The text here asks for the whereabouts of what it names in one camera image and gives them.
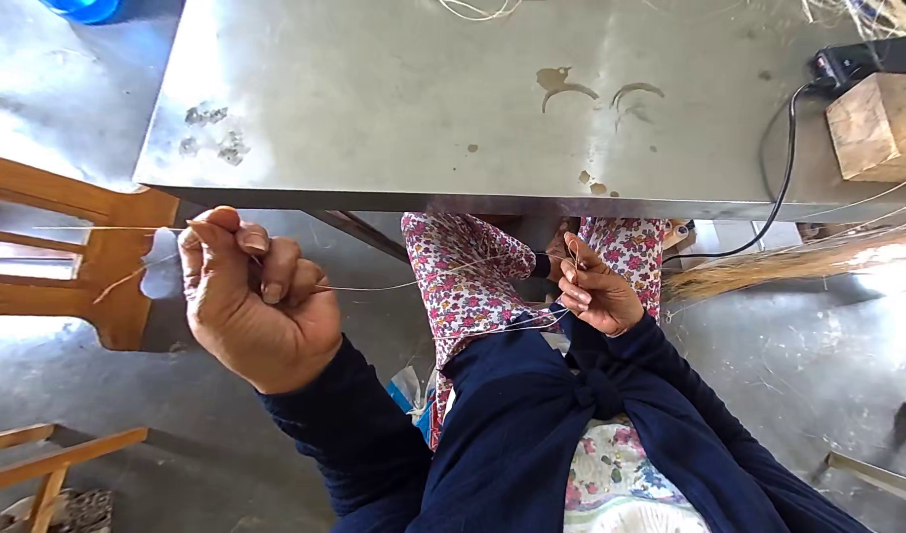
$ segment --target floral fabric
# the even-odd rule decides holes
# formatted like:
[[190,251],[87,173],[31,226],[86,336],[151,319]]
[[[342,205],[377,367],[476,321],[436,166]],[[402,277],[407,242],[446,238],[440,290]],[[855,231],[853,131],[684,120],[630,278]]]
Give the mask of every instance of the floral fabric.
[[[584,217],[578,232],[634,286],[655,318],[664,225],[660,219]],[[436,368],[442,370],[470,341],[501,331],[522,313],[531,321],[519,327],[561,331],[551,311],[527,305],[512,287],[511,279],[528,278],[535,267],[534,252],[514,237],[469,214],[407,212],[400,229],[433,332]],[[438,374],[430,412],[434,450],[451,390]]]
[[[636,514],[626,507],[647,503],[660,503],[647,513],[657,522],[678,523],[682,527],[677,530],[687,533],[709,531],[680,490],[647,459],[629,418],[619,415],[591,426],[571,459],[565,489],[565,533],[625,530],[608,526],[620,522],[622,513]],[[637,530],[669,532],[672,527],[643,524]]]

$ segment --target table leg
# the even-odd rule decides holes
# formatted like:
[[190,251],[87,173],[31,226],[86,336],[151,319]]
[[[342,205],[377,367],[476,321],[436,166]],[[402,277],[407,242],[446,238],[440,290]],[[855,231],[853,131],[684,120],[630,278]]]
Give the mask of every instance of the table leg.
[[410,258],[406,254],[404,245],[390,240],[389,237],[377,231],[374,226],[367,224],[350,211],[304,210],[304,212],[329,226],[340,229],[361,242],[383,251],[394,259],[403,261],[408,265],[410,264]]

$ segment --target blue container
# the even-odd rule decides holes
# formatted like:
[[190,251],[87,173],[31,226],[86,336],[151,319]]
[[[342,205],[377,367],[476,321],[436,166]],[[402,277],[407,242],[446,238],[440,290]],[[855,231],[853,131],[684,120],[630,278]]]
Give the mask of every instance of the blue container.
[[82,24],[97,24],[117,10],[120,0],[41,0],[62,17]]

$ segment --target black device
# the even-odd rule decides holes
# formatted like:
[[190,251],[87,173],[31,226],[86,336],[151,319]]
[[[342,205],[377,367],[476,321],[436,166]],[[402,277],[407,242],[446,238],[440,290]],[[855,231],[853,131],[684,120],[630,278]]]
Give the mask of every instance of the black device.
[[874,72],[906,74],[906,37],[826,46],[809,63],[820,85],[838,98]]

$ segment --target black power cable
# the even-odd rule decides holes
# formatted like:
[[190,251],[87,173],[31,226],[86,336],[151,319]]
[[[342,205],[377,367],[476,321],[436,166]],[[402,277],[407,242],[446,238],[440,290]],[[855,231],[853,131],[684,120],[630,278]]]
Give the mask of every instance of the black power cable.
[[762,226],[762,229],[756,233],[755,237],[751,241],[745,243],[739,248],[731,249],[730,251],[720,251],[718,253],[681,253],[678,255],[671,255],[670,257],[663,260],[663,263],[672,261],[674,259],[689,259],[691,257],[728,257],[730,255],[739,253],[746,248],[756,244],[766,236],[768,228],[772,225],[772,222],[775,222],[775,217],[779,214],[779,209],[782,208],[782,201],[786,199],[786,192],[788,191],[788,185],[792,181],[792,166],[795,164],[795,103],[798,101],[802,93],[810,87],[815,86],[815,82],[811,81],[802,85],[792,93],[791,100],[788,101],[788,156],[786,158],[786,172],[785,177],[782,179],[782,187],[779,187],[779,194],[775,198],[775,205],[772,206],[772,211],[768,213],[768,218],[766,219],[766,224]]

